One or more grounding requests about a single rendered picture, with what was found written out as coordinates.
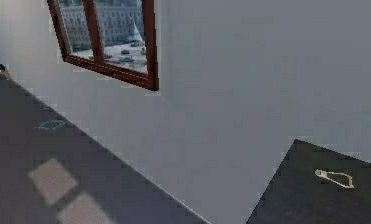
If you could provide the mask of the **brown framed window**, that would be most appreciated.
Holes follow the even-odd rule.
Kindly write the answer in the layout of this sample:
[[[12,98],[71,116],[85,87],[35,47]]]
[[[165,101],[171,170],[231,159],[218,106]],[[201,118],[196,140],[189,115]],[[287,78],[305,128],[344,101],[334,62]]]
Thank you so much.
[[[46,0],[64,62],[159,89],[154,0]]]

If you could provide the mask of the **dark wooden table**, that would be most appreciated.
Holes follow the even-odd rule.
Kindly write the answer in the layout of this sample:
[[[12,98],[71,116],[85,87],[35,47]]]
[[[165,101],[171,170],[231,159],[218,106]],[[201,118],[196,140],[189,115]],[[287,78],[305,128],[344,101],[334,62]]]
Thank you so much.
[[[296,139],[245,224],[371,224],[371,163]]]

